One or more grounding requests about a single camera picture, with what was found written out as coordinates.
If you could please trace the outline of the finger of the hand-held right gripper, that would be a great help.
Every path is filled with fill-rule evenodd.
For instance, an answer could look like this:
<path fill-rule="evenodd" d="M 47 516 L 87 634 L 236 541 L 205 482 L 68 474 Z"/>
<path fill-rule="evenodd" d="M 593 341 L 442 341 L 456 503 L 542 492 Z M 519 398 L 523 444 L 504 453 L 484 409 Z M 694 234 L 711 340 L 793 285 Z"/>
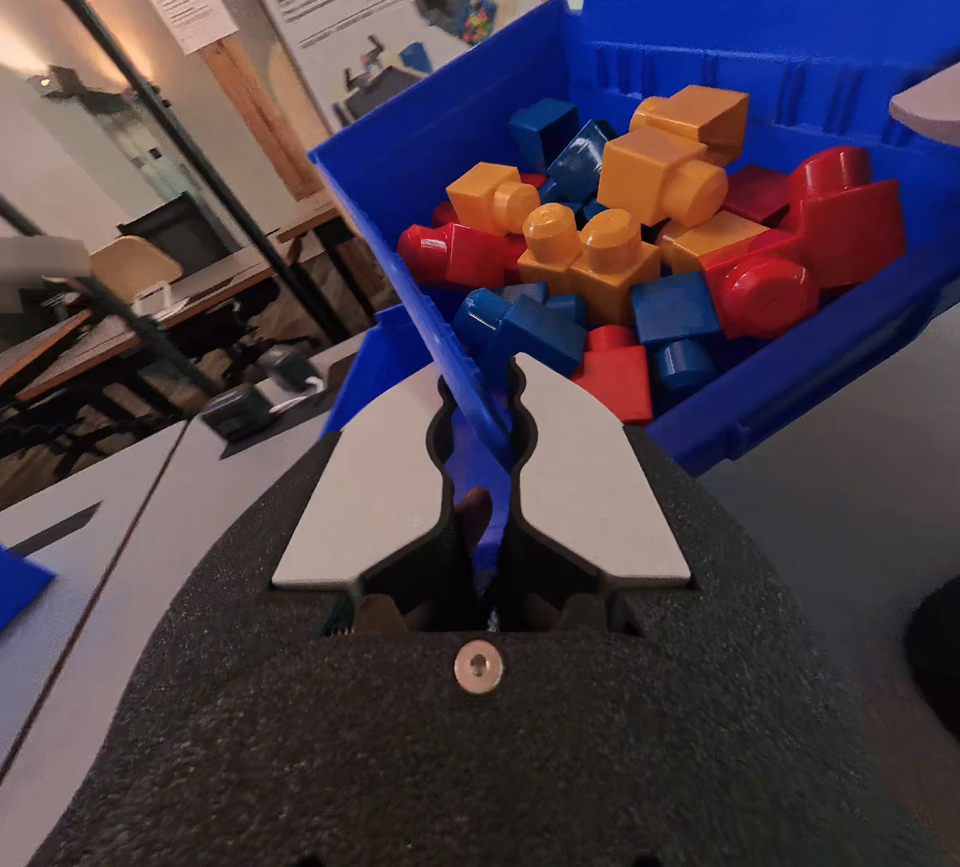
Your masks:
<path fill-rule="evenodd" d="M 949 66 L 895 94 L 889 116 L 930 141 L 959 147 L 959 66 Z"/>

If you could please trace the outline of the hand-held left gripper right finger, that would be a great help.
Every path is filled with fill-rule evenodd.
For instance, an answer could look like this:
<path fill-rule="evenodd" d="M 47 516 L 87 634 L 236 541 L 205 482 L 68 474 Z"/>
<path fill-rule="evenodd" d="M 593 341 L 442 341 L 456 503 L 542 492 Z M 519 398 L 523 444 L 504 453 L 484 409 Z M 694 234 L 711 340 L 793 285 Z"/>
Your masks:
<path fill-rule="evenodd" d="M 613 589 L 689 585 L 690 566 L 623 423 L 527 353 L 511 359 L 532 448 L 518 455 L 519 519 L 579 571 Z"/>

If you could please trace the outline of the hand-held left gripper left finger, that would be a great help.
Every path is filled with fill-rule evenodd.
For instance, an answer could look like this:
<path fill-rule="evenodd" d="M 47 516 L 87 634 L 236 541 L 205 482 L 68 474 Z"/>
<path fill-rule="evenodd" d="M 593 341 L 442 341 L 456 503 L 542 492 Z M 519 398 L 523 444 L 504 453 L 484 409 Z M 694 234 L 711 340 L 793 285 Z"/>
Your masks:
<path fill-rule="evenodd" d="M 317 485 L 271 574 L 279 590 L 407 592 L 452 519 L 441 449 L 450 392 L 426 366 L 366 405 L 333 438 Z"/>

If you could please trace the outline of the blue plastic storage bin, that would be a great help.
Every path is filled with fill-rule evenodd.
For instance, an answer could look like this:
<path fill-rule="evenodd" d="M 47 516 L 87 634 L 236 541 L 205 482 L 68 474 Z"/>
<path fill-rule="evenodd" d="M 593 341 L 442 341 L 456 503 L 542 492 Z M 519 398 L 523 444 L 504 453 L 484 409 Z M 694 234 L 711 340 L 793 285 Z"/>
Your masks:
<path fill-rule="evenodd" d="M 365 406 L 433 360 L 402 304 L 378 312 L 375 319 L 376 326 L 366 331 L 318 441 L 342 430 Z"/>
<path fill-rule="evenodd" d="M 545 97 L 626 128 L 643 96 L 715 83 L 750 94 L 743 159 L 788 172 L 819 151 L 867 148 L 897 179 L 907 250 L 877 277 L 749 353 L 662 414 L 652 440 L 693 477 L 745 453 L 913 341 L 958 304 L 958 149 L 918 136 L 891 98 L 958 63 L 958 0 L 550 0 L 310 153 L 376 256 L 453 393 L 479 424 L 466 448 L 503 446 L 486 388 L 436 306 L 396 255 L 403 229 L 476 162 L 516 165 L 509 117 Z"/>

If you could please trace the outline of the pile of mega blocks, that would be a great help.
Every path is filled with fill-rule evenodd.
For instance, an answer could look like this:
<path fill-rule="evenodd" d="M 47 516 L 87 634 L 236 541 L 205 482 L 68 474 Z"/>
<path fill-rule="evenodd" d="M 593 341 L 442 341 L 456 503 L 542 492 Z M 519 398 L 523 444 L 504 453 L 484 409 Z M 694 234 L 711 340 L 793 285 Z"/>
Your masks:
<path fill-rule="evenodd" d="M 866 149 L 730 174 L 749 114 L 747 93 L 688 85 L 618 135 L 540 100 L 509 122 L 537 174 L 475 164 L 397 255 L 420 285 L 463 294 L 453 330 L 490 387 L 530 355 L 645 427 L 656 398 L 718 377 L 722 339 L 777 339 L 907 250 L 899 184 Z"/>

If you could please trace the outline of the black power adapter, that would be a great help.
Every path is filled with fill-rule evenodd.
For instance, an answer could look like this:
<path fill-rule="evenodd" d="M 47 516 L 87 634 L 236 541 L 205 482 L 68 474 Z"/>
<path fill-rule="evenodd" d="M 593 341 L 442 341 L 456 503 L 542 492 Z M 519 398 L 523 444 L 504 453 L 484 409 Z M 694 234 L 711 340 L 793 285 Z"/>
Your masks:
<path fill-rule="evenodd" d="M 318 370 L 292 345 L 271 346 L 258 357 L 257 366 L 286 394 L 314 393 L 324 386 Z"/>
<path fill-rule="evenodd" d="M 198 419 L 228 444 L 270 428 L 276 418 L 269 398 L 247 383 L 213 397 L 198 413 Z"/>

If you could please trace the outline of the wooden desk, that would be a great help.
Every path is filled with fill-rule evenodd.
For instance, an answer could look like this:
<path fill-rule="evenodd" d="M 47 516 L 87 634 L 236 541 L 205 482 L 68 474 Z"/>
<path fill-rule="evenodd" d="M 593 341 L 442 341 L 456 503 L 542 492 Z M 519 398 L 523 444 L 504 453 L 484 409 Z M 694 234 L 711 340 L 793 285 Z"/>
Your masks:
<path fill-rule="evenodd" d="M 305 217 L 267 235 L 290 266 L 300 262 L 298 245 L 309 236 L 315 237 L 321 249 L 330 255 L 354 238 L 354 232 L 325 193 L 307 201 Z M 175 282 L 175 309 L 160 323 L 170 330 L 274 276 L 275 270 L 256 248 L 241 249 Z M 29 404 L 138 346 L 137 335 L 125 321 L 110 318 L 101 308 L 78 312 L 2 352 L 2 402 Z"/>

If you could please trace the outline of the blue flat plastic piece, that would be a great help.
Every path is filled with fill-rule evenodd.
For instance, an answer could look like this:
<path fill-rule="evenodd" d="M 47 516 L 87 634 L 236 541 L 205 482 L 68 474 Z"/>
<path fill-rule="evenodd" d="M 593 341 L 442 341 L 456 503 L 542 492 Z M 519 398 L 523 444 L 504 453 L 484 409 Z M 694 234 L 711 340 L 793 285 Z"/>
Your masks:
<path fill-rule="evenodd" d="M 1 547 L 1 632 L 31 607 L 53 583 L 57 574 L 37 562 L 46 545 Z"/>

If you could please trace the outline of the dark round object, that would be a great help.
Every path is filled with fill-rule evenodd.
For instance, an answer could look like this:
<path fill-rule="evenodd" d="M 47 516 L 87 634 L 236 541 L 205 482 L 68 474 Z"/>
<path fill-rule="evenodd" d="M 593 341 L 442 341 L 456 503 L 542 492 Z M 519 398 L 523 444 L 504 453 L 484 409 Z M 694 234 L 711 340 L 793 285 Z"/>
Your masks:
<path fill-rule="evenodd" d="M 921 697 L 959 738 L 959 577 L 935 589 L 911 614 L 903 636 L 906 661 Z"/>

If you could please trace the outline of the wooden post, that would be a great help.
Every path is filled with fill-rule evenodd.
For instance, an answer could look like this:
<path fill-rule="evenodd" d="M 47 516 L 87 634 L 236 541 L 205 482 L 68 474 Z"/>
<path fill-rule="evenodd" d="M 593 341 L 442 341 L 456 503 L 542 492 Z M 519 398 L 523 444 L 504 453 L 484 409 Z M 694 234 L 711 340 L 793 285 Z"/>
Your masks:
<path fill-rule="evenodd" d="M 262 0 L 221 0 L 235 29 L 196 55 L 243 121 L 273 171 L 295 201 L 323 189 L 296 124 L 277 102 L 269 81 L 271 57 L 292 69 Z"/>

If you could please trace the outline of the black metal frame pole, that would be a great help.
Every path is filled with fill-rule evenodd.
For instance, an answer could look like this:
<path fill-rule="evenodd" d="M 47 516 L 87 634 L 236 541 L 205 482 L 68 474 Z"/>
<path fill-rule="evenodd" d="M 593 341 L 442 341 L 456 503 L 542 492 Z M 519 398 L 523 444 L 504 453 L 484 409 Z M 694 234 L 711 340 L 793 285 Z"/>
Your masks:
<path fill-rule="evenodd" d="M 270 266 L 277 269 L 279 278 L 304 310 L 327 334 L 331 342 L 340 343 L 349 338 L 350 334 L 347 332 L 344 322 L 333 311 L 328 299 L 310 275 L 306 273 L 306 269 L 300 266 L 281 266 L 280 256 L 268 251 L 266 235 L 258 226 L 255 218 L 247 211 L 234 191 L 229 188 L 216 167 L 205 156 L 200 146 L 176 117 L 169 102 L 163 99 L 162 94 L 154 87 L 153 83 L 147 80 L 142 71 L 136 67 L 126 49 L 98 17 L 94 9 L 90 7 L 89 1 L 61 1 L 77 17 L 87 33 L 101 47 L 106 57 L 129 82 L 143 101 L 148 112 L 167 133 L 179 151 L 184 154 L 189 165 L 193 167 L 198 176 L 225 207 L 241 232 L 264 255 Z"/>

